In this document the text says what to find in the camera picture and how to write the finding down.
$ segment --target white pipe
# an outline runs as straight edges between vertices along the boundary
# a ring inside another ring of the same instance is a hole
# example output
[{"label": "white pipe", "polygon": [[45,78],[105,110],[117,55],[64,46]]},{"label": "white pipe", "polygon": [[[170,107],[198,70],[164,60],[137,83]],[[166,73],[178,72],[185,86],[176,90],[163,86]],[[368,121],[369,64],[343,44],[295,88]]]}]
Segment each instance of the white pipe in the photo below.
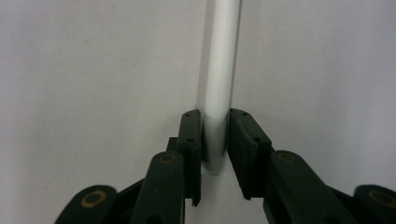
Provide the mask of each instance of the white pipe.
[{"label": "white pipe", "polygon": [[216,0],[215,4],[203,125],[204,175],[217,175],[224,162],[240,5],[241,0]]}]

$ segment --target black mechanical linkage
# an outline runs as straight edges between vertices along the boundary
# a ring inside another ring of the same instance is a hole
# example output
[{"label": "black mechanical linkage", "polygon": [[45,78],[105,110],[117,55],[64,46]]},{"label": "black mechanical linkage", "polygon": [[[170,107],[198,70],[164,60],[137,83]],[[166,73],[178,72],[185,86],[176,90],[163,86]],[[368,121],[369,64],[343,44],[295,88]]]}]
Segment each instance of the black mechanical linkage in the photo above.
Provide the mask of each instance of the black mechanical linkage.
[{"label": "black mechanical linkage", "polygon": [[303,158],[274,151],[249,113],[231,109],[229,118],[228,153],[239,186],[247,199],[264,198],[269,223],[396,223],[394,191],[360,186],[350,197],[329,188]]},{"label": "black mechanical linkage", "polygon": [[162,152],[151,160],[130,223],[184,223],[184,161],[179,153]]},{"label": "black mechanical linkage", "polygon": [[[79,192],[57,224],[181,224],[185,199],[201,200],[201,113],[182,115],[178,137],[154,156],[144,179],[117,193],[109,186]],[[230,109],[228,154],[244,197],[264,198],[270,224],[394,224],[396,193],[359,186],[353,197],[326,186],[299,155],[275,151],[247,112]]]}]

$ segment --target gray wall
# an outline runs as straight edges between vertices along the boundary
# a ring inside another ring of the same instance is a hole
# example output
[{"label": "gray wall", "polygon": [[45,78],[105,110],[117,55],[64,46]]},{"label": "gray wall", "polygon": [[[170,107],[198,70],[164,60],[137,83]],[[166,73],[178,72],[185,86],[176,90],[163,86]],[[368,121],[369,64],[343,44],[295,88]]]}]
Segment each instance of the gray wall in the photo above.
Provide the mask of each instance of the gray wall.
[{"label": "gray wall", "polygon": [[[248,1],[232,107],[330,186],[396,190],[396,2]],[[0,222],[51,223],[90,185],[124,189],[205,101],[213,1],[0,3]],[[233,169],[186,223],[263,223]]]}]

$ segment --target white background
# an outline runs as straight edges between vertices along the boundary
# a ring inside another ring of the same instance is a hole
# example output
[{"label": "white background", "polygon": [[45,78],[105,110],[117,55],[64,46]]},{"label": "white background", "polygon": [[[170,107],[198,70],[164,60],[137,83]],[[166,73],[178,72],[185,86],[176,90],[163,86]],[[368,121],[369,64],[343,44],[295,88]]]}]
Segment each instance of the white background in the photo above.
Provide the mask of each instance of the white background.
[{"label": "white background", "polygon": [[[0,222],[52,223],[122,190],[205,101],[213,1],[0,3]],[[248,1],[232,107],[323,181],[396,190],[396,2]],[[263,223],[226,161],[186,223]]]}]

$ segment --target circular screw hole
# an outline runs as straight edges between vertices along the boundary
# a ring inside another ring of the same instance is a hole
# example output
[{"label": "circular screw hole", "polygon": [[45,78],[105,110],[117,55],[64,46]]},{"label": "circular screw hole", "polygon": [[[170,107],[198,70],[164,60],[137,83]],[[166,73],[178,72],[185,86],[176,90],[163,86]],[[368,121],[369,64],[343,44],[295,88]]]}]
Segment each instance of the circular screw hole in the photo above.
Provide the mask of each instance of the circular screw hole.
[{"label": "circular screw hole", "polygon": [[369,196],[376,203],[380,203],[386,207],[396,208],[396,199],[385,192],[373,189],[370,190]]},{"label": "circular screw hole", "polygon": [[163,219],[158,214],[152,214],[148,217],[147,224],[163,224]]},{"label": "circular screw hole", "polygon": [[81,206],[92,208],[104,202],[106,194],[102,190],[95,190],[85,195],[81,200]]},{"label": "circular screw hole", "polygon": [[324,216],[324,221],[329,224],[342,224],[343,222],[337,217]]},{"label": "circular screw hole", "polygon": [[160,162],[163,164],[169,164],[176,161],[176,157],[172,154],[165,154],[160,157]]},{"label": "circular screw hole", "polygon": [[288,153],[280,153],[278,157],[285,162],[293,163],[296,158]]}]

